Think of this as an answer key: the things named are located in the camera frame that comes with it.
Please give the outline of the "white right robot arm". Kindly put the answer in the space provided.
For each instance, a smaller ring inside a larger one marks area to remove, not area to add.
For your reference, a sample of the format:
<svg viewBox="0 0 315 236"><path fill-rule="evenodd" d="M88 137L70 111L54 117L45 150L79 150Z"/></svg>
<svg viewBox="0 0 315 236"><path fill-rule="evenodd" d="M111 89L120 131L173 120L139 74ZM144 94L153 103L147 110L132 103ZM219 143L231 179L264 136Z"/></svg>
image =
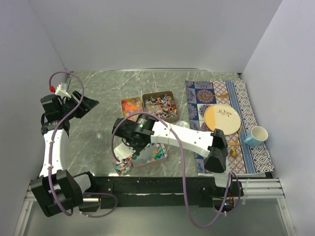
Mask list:
<svg viewBox="0 0 315 236"><path fill-rule="evenodd" d="M220 129L213 132L197 131L165 122L148 112L135 112L136 121L129 117L116 120L112 137L125 140L117 147L111 146L116 161L133 154L138 155L150 143L167 144L179 147L181 151L190 150L205 158L204 168L213 174L216 192L228 195L233 185L228 166L228 144Z"/></svg>

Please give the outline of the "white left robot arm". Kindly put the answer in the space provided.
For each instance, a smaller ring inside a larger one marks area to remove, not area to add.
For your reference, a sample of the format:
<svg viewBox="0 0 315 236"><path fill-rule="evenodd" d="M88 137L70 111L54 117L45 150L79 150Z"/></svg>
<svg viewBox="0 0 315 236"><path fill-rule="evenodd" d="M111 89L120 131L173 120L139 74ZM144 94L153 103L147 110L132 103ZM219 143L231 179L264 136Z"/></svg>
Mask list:
<svg viewBox="0 0 315 236"><path fill-rule="evenodd" d="M41 134L45 141L43 166L31 191L47 217L73 210L83 204L83 195L97 194L98 185L91 172L72 176L65 166L70 120L82 118L99 104L74 91L70 97L50 94L40 100L44 109Z"/></svg>

